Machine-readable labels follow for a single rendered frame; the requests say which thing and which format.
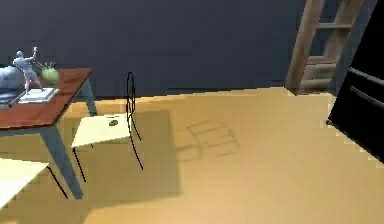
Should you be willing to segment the wooden ladder shelf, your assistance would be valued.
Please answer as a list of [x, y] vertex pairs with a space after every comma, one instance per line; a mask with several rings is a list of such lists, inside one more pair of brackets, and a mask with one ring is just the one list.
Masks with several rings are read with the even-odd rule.
[[305, 0], [285, 88], [295, 95], [329, 88], [364, 0]]

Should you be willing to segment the green round vase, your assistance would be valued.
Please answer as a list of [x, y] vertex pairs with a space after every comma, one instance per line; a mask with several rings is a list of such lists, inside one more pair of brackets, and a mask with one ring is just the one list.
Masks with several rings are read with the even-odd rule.
[[46, 63], [43, 66], [41, 76], [47, 85], [56, 85], [60, 81], [59, 72], [56, 70], [54, 62]]

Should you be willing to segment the red-brown table grey legs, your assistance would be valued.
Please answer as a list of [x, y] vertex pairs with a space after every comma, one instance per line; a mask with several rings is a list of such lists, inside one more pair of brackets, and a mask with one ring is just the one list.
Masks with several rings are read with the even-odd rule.
[[75, 199], [83, 196], [80, 184], [57, 128], [57, 122], [77, 97], [84, 99], [91, 116], [97, 114], [89, 77], [91, 68], [60, 69], [59, 92], [49, 103], [16, 104], [0, 110], [0, 137], [39, 134]]

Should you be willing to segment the white human figure statue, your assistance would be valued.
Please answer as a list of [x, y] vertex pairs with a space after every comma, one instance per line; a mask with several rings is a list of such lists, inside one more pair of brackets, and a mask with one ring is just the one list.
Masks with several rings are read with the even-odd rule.
[[38, 75], [33, 69], [33, 65], [37, 64], [42, 71], [53, 69], [52, 66], [42, 66], [37, 59], [38, 47], [33, 47], [33, 53], [30, 57], [25, 57], [24, 53], [19, 50], [13, 59], [13, 65], [21, 71], [24, 76], [24, 93], [20, 97], [19, 104], [48, 103], [59, 92], [58, 88], [44, 87], [39, 81]]

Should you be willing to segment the black cabinet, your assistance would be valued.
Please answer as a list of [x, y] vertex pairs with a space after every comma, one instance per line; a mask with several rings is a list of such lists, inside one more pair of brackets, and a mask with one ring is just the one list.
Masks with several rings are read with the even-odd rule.
[[384, 163], [384, 0], [367, 0], [334, 79], [326, 123]]

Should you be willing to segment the pale blue-grey rounded object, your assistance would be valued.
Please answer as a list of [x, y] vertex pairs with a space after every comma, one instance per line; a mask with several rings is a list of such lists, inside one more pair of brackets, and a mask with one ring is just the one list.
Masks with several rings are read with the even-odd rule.
[[17, 89], [24, 84], [22, 72], [13, 66], [0, 68], [0, 89]]

